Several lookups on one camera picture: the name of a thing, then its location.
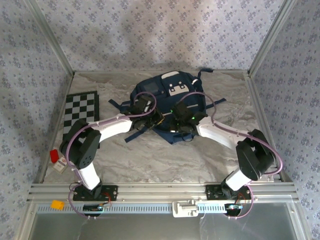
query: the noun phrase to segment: patterned wallpaper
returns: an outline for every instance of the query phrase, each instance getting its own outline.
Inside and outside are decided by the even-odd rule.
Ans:
[[[0,239],[14,237],[68,78],[22,0],[0,1]]]
[[[248,69],[283,0],[37,0],[73,70]]]
[[[320,239],[319,0],[298,0],[254,79],[284,169]]]

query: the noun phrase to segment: gray marble floor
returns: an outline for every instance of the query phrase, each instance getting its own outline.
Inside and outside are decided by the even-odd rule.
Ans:
[[[138,82],[160,73],[76,72],[70,94],[97,90],[102,120],[119,113],[108,103],[109,99],[118,103],[127,101]],[[241,130],[258,128],[241,72],[204,72],[201,79],[203,89],[213,99],[227,99],[217,106],[216,120]],[[57,149],[62,141],[63,121],[62,117],[54,144]],[[150,131],[125,143],[124,139],[131,134],[132,132],[119,134],[101,143],[94,166],[103,182],[220,182],[238,166],[235,150],[207,138],[196,137],[192,142],[170,145]],[[44,178],[45,183],[70,183],[74,180],[75,176],[70,168],[59,174],[52,170],[51,163]]]

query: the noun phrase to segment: black and white checkerboard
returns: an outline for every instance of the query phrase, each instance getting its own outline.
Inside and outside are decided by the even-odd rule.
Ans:
[[[99,120],[99,95],[97,91],[69,94],[65,100],[63,139],[74,123],[83,119],[86,122]]]

